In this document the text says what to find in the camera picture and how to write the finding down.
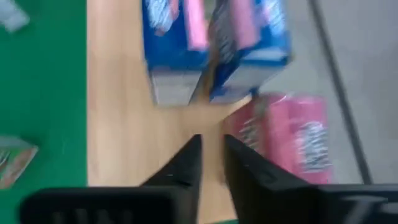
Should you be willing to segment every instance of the green mat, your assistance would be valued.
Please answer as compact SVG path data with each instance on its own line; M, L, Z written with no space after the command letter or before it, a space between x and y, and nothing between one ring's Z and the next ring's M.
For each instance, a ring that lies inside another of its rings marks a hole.
M16 223L21 198L37 189L86 185L86 2L17 2L31 23L16 34L0 27L0 134L40 151L0 191L1 223Z

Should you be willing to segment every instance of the box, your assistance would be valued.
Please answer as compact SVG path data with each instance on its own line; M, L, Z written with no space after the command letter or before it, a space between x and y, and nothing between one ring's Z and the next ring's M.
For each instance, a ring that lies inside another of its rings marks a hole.
M244 98L291 60L281 0L219 0L211 29L218 50L212 103Z
M7 189L13 185L37 150L37 146L19 138L0 136L0 189Z
M208 64L202 0L142 0L144 53L158 105L187 105Z
M313 184L331 182L325 105L317 96L260 96L224 120L228 134Z

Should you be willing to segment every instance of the wooden surface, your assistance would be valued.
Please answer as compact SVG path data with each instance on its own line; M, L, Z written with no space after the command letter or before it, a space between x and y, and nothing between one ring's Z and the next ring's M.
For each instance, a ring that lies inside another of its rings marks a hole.
M203 135L200 223L234 218L220 182L220 121L238 105L156 108L142 59L141 1L88 1L88 182L134 186Z

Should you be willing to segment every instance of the package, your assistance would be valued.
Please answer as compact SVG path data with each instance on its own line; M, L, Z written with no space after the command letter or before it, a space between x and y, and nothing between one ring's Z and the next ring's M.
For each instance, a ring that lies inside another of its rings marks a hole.
M8 32L15 32L29 23L29 17L14 0L0 0L0 22Z
M142 0L144 52L158 105L187 105L208 63L203 0Z
M244 98L292 58L282 0L218 0L211 29L218 51L212 103Z
M16 137L0 136L0 189L8 189L21 176L38 148Z
M226 118L224 126L228 134L290 173L313 184L331 182L320 97L263 95Z

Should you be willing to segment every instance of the blue box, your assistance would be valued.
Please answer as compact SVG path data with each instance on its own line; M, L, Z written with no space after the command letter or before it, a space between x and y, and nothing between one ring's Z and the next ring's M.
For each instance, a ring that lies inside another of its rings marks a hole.
M144 54L158 105L187 105L192 100L202 71L208 64L208 51L188 49L183 1L173 20L169 0L142 0Z
M219 0L212 18L218 66L215 69L211 103L233 103L282 71L291 60L290 34L280 0L253 0L255 7L269 6L269 18L261 27L260 41L253 47L236 49L229 1Z

